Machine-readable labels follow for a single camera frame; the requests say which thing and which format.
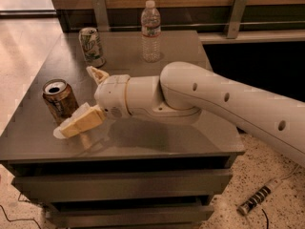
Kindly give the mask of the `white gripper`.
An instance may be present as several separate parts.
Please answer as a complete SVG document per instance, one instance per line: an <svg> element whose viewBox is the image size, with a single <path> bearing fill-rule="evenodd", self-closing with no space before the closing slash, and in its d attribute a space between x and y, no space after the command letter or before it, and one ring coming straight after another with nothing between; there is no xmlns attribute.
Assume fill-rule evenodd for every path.
<svg viewBox="0 0 305 229"><path fill-rule="evenodd" d="M101 125L106 116L112 119L128 118L126 92L130 76L127 74L112 75L93 66L86 68L89 76L98 85L94 98L97 105L81 105L71 117L54 129L56 138L64 139L84 133Z"/></svg>

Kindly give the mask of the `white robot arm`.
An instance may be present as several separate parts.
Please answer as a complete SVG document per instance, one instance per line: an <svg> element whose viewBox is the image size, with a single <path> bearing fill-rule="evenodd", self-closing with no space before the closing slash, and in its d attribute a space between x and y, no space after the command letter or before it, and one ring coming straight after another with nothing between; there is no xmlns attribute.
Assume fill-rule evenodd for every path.
<svg viewBox="0 0 305 229"><path fill-rule="evenodd" d="M190 124L208 111L305 166L305 103L233 81L187 62L172 62L157 76L110 75L94 67L96 104L81 105L53 131L70 138L112 119L136 117Z"/></svg>

